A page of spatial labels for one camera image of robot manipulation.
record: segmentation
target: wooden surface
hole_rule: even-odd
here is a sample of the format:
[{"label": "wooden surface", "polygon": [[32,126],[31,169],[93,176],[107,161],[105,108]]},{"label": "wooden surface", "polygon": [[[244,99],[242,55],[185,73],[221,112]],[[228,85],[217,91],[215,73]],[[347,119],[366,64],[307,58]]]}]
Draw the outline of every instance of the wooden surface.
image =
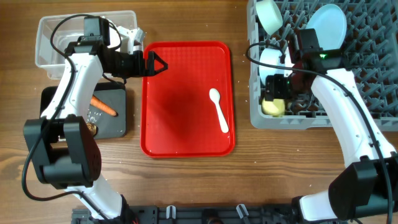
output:
[{"label": "wooden surface", "polygon": [[[139,27],[147,32],[146,45],[161,40],[220,40],[231,49],[237,137],[234,151],[226,157],[150,159],[143,155],[137,126],[141,79],[128,80],[129,113],[135,114],[128,134],[98,145],[102,174],[130,205],[289,203],[292,197],[327,189],[344,169],[331,128],[276,131],[251,125],[250,64],[243,55],[248,46],[246,1],[56,2],[0,4],[0,223],[69,223],[71,210],[82,207],[72,196],[34,202],[21,189],[27,155],[22,127],[25,120],[39,116],[42,90],[58,85],[34,63],[39,20],[49,15],[133,10]],[[396,133],[385,135],[398,146]],[[35,195],[57,193],[37,181],[32,166],[28,186]],[[363,219],[366,223],[385,220],[385,216]]]}]

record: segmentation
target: gray tray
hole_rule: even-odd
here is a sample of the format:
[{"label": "gray tray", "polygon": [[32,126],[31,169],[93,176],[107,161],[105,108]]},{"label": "gray tray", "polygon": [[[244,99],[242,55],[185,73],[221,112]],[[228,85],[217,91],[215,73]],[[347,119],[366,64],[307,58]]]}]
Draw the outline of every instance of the gray tray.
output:
[{"label": "gray tray", "polygon": [[[381,131],[398,131],[398,3],[391,0],[274,0],[284,25],[274,35],[268,35],[256,15],[255,3],[247,6],[248,39],[250,44],[268,41],[284,49],[286,37],[294,29],[305,29],[317,9],[336,4],[346,14],[347,33],[342,49],[351,65],[361,66],[354,71],[359,93]],[[251,57],[259,60],[264,47],[253,47]],[[261,129],[307,129],[331,126],[325,110],[317,100],[306,111],[285,111],[273,117],[261,111],[261,82],[259,66],[251,63],[250,119]]]}]

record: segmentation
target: white spoon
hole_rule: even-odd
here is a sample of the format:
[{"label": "white spoon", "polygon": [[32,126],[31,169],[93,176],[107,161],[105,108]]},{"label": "white spoon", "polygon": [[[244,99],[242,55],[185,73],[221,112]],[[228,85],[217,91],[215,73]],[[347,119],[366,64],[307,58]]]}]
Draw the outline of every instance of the white spoon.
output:
[{"label": "white spoon", "polygon": [[209,92],[209,95],[212,102],[216,105],[218,121],[220,121],[221,131],[223,133],[227,133],[229,131],[229,128],[228,124],[226,124],[226,120],[224,118],[223,112],[220,107],[220,93],[215,88],[212,88]]}]

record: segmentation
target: red tray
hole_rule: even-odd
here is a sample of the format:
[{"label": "red tray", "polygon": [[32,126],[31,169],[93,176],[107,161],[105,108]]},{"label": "red tray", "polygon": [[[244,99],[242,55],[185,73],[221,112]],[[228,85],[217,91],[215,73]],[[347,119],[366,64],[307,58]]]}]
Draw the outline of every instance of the red tray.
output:
[{"label": "red tray", "polygon": [[[156,42],[146,47],[145,57],[150,50],[169,69],[142,79],[142,151],[150,157],[229,154],[235,147],[229,48],[218,41]],[[221,95],[228,133],[221,131],[211,88]]]}]

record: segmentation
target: clear plastic container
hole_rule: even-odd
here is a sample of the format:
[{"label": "clear plastic container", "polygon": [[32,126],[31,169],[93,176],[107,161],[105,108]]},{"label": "clear plastic container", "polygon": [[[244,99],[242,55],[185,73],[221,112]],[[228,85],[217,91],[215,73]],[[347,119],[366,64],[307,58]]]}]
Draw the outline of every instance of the clear plastic container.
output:
[{"label": "clear plastic container", "polygon": [[[91,12],[87,14],[103,16],[113,22],[116,27],[137,28],[136,13],[133,11]],[[65,69],[65,59],[51,47],[50,37],[55,26],[68,16],[72,16],[72,14],[45,16],[40,20],[37,29],[35,63],[39,68],[44,68],[47,71],[47,76],[54,80],[61,79]],[[64,51],[70,42],[77,41],[78,37],[83,35],[84,32],[83,20],[84,17],[76,17],[62,24],[54,35],[54,45]],[[121,52],[124,52],[123,47],[127,49],[127,44],[122,44]]]}]

